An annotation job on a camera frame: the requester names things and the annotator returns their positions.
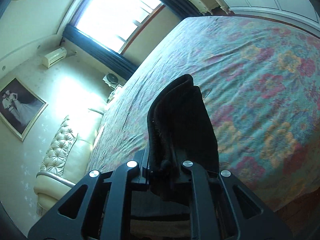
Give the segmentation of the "cream tufted headboard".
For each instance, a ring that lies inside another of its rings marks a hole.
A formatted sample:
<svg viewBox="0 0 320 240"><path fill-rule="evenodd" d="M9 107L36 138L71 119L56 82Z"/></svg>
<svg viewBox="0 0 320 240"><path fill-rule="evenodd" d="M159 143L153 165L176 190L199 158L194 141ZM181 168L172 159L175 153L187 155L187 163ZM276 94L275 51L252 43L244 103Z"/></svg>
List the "cream tufted headboard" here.
<svg viewBox="0 0 320 240"><path fill-rule="evenodd" d="M86 109L67 115L36 175L37 214L44 215L86 174L103 112Z"/></svg>

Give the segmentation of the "window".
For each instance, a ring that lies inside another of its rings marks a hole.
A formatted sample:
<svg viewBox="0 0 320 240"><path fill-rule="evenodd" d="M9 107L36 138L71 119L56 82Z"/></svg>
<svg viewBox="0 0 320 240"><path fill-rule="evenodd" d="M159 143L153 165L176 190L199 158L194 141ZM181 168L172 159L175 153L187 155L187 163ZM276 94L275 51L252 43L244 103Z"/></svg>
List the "window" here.
<svg viewBox="0 0 320 240"><path fill-rule="evenodd" d="M85 0L73 25L101 46L121 53L161 5L160 0Z"/></svg>

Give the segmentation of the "black pants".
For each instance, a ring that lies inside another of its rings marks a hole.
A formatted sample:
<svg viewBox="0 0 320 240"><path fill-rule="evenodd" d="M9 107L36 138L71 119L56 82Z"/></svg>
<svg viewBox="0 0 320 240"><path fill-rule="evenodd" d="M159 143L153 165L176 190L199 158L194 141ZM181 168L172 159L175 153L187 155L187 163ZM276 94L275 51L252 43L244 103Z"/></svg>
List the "black pants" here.
<svg viewBox="0 0 320 240"><path fill-rule="evenodd" d="M173 200L187 181L180 165L189 160L214 177L219 172L217 139L200 88L184 74L155 98L147 114L150 190Z"/></svg>

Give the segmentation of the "white power strip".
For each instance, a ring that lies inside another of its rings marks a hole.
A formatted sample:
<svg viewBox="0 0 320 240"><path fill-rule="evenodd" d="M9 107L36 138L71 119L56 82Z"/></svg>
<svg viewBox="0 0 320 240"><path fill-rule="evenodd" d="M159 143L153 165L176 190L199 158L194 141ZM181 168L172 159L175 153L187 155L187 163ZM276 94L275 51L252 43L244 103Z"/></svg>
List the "white power strip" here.
<svg viewBox="0 0 320 240"><path fill-rule="evenodd" d="M121 91L121 88L117 88L117 89L113 90L110 93L110 95L108 96L107 102L112 101L119 94L120 91Z"/></svg>

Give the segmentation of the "white tv stand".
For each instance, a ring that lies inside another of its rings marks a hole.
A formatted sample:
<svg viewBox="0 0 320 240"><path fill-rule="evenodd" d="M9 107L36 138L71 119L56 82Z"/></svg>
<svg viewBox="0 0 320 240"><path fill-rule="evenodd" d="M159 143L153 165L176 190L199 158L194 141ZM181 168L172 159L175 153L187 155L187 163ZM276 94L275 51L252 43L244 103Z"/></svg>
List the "white tv stand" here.
<svg viewBox="0 0 320 240"><path fill-rule="evenodd" d="M257 16L281 16L319 24L319 14L309 0L224 0L236 14Z"/></svg>

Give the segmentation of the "white air conditioner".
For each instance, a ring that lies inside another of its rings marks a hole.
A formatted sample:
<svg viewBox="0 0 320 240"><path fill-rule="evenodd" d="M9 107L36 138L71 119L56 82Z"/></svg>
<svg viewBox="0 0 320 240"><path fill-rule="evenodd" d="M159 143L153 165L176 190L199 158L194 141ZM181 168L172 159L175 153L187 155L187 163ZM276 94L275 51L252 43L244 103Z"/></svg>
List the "white air conditioner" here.
<svg viewBox="0 0 320 240"><path fill-rule="evenodd" d="M44 57L42 58L42 64L45 67L50 68L54 64L66 58L66 56L67 56L67 50L64 47L60 47L52 51L51 53L44 55Z"/></svg>

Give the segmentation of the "framed wedding photo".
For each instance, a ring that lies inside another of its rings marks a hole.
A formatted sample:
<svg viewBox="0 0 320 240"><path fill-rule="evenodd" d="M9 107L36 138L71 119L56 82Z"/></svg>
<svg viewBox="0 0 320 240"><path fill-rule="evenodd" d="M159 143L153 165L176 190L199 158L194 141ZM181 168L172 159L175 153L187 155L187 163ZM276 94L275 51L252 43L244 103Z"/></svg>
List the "framed wedding photo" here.
<svg viewBox="0 0 320 240"><path fill-rule="evenodd" d="M20 141L25 140L47 105L16 77L1 89L1 121Z"/></svg>

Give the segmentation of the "dark blue left curtain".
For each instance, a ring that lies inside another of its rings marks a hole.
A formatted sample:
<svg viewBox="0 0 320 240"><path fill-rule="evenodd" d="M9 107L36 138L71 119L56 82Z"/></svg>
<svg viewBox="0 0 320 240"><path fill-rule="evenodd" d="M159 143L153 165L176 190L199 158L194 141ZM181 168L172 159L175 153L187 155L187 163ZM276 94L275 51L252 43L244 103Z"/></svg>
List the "dark blue left curtain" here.
<svg viewBox="0 0 320 240"><path fill-rule="evenodd" d="M62 36L110 68L110 70L114 71L125 80L128 80L138 69L137 65L115 51L103 47L94 39L86 36L78 28L69 23L66 25Z"/></svg>

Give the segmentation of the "floral bedspread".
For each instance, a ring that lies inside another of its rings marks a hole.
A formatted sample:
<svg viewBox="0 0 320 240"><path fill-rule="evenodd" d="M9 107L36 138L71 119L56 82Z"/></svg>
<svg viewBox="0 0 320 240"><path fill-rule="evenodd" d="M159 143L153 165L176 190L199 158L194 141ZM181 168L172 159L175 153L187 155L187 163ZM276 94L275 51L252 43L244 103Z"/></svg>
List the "floral bedspread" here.
<svg viewBox="0 0 320 240"><path fill-rule="evenodd" d="M190 17L110 102L88 170L108 172L146 147L160 91L190 74L210 117L222 169L272 210L319 188L319 39L247 17Z"/></svg>

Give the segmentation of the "white desk fan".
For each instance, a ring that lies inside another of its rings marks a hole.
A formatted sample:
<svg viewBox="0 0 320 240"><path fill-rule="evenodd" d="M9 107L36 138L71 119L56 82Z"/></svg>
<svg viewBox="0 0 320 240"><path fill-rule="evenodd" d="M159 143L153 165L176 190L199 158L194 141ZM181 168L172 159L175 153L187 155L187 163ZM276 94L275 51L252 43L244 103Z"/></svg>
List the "white desk fan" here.
<svg viewBox="0 0 320 240"><path fill-rule="evenodd" d="M115 74L107 73L103 77L104 83L106 83L110 88L116 89L117 86L123 87L121 82L119 81L118 77Z"/></svg>

